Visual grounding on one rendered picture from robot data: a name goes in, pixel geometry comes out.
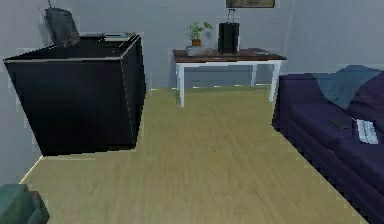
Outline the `grey flat box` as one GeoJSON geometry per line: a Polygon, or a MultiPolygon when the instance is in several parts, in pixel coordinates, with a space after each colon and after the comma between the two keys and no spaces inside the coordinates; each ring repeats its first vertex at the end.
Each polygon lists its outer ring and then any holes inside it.
{"type": "Polygon", "coordinates": [[[212,55],[214,53],[214,49],[204,46],[187,46],[186,52],[188,56],[204,56],[212,55]]]}

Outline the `white table with brown top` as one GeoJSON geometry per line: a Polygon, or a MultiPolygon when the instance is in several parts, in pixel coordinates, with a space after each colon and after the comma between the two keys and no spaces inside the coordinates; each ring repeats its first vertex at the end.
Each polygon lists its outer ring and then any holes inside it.
{"type": "Polygon", "coordinates": [[[281,66],[286,57],[260,48],[240,49],[236,54],[213,52],[207,55],[189,56],[186,50],[173,51],[176,67],[177,90],[179,91],[180,106],[185,106],[185,69],[197,67],[251,66],[250,86],[256,85],[259,65],[272,65],[272,78],[269,101],[272,102],[276,93],[281,66]]]}

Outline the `potted green plant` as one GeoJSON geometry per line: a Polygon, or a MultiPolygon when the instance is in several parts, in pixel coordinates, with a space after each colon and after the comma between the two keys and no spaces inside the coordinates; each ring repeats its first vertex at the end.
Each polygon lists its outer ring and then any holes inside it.
{"type": "Polygon", "coordinates": [[[200,46],[201,34],[206,30],[212,29],[212,25],[208,22],[203,22],[202,24],[200,24],[198,21],[194,21],[185,28],[184,34],[191,40],[191,44],[193,46],[200,46]]]}

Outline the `black suitcase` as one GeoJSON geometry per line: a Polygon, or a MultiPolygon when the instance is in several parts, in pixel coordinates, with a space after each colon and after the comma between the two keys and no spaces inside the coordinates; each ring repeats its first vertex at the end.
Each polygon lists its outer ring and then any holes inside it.
{"type": "Polygon", "coordinates": [[[219,24],[218,52],[236,54],[239,51],[239,27],[235,21],[235,10],[230,8],[227,21],[219,24]]]}

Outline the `grey book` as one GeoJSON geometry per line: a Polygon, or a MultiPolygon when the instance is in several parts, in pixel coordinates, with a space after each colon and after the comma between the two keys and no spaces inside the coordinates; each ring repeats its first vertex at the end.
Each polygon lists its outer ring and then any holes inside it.
{"type": "Polygon", "coordinates": [[[105,34],[105,41],[128,41],[130,39],[130,35],[127,33],[119,33],[119,34],[105,34]]]}

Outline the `black cabinet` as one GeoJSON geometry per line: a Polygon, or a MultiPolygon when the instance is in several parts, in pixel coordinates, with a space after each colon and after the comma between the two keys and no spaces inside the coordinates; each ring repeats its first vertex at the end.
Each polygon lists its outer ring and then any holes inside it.
{"type": "Polygon", "coordinates": [[[86,37],[4,64],[42,155],[136,147],[146,94],[140,35],[86,37]]]}

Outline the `dark purple sofa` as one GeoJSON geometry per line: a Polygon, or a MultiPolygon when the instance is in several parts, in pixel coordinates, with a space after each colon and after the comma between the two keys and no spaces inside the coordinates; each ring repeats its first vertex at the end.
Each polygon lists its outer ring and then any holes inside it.
{"type": "Polygon", "coordinates": [[[384,224],[384,70],[346,109],[324,97],[312,73],[283,75],[272,126],[369,224],[384,224]],[[373,123],[378,144],[359,140],[357,119],[373,123]]]}

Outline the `blue blanket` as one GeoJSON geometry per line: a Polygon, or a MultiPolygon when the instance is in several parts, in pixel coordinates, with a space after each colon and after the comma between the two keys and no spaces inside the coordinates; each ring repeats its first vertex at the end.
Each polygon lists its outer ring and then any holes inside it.
{"type": "Polygon", "coordinates": [[[358,90],[383,70],[363,65],[348,65],[334,73],[312,73],[324,97],[346,109],[358,90]]]}

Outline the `grey laptop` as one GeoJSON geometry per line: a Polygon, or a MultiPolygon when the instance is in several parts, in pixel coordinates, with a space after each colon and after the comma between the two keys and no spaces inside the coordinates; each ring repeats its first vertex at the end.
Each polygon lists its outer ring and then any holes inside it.
{"type": "Polygon", "coordinates": [[[45,10],[45,21],[53,44],[58,47],[70,47],[85,39],[102,39],[105,33],[81,35],[76,27],[72,13],[68,10],[49,7],[45,10]]]}

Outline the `white remote control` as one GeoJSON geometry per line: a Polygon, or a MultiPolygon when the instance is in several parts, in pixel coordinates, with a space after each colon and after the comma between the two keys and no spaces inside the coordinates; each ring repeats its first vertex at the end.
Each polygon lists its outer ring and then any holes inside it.
{"type": "Polygon", "coordinates": [[[359,140],[363,143],[378,144],[375,127],[371,121],[356,120],[359,140]]]}

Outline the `framed wall picture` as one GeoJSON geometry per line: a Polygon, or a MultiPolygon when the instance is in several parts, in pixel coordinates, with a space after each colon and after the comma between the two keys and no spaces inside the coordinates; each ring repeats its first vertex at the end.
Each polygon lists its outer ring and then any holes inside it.
{"type": "Polygon", "coordinates": [[[274,8],[275,0],[225,0],[227,8],[274,8]]]}

